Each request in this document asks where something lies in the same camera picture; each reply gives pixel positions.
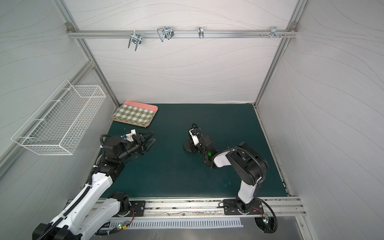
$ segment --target green mat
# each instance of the green mat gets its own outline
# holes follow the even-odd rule
[[[129,197],[235,197],[240,177],[231,166],[208,169],[199,153],[184,151],[188,130],[196,123],[217,150],[245,141],[269,163],[260,197],[286,197],[276,165],[251,104],[155,104],[152,123],[138,127],[113,122],[109,135],[154,131],[156,142],[144,156],[127,161],[123,172],[102,197],[125,192]]]

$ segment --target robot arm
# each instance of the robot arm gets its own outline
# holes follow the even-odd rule
[[[155,139],[154,132],[136,134],[134,130],[124,136],[101,140],[103,154],[94,166],[89,181],[73,201],[50,224],[41,223],[32,233],[33,240],[88,240],[112,216],[127,215],[131,209],[128,196],[112,193],[91,215],[91,207],[124,169],[124,160],[135,153],[144,155]]]
[[[247,214],[255,201],[255,193],[265,179],[268,163],[245,142],[217,152],[209,136],[203,136],[197,125],[192,125],[189,134],[190,139],[184,143],[187,152],[200,152],[209,168],[229,165],[234,168],[242,180],[237,194],[237,207],[241,213]]]

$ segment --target wire basket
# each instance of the wire basket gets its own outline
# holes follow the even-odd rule
[[[60,97],[52,100],[55,94]],[[66,81],[11,140],[38,155],[73,155],[105,97],[100,86]]]

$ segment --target slotted metal panel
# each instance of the slotted metal panel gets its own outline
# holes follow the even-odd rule
[[[121,224],[121,220],[112,220],[109,229]],[[185,218],[185,219],[134,219],[126,229],[166,229],[166,228],[232,228],[243,227],[239,217],[226,218]]]

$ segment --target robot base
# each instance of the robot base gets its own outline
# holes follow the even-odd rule
[[[144,215],[145,201],[129,201],[133,209],[135,210],[135,217],[142,217]],[[130,211],[125,217],[131,217],[133,214]]]
[[[225,215],[246,215],[244,213],[241,213],[237,206],[236,206],[236,199],[224,199],[223,200],[223,206],[224,206],[224,214]],[[247,215],[253,215],[253,214],[260,214],[258,210],[253,209],[257,208],[258,210],[263,211],[262,203],[258,200],[256,200],[252,206],[249,208],[249,213]]]

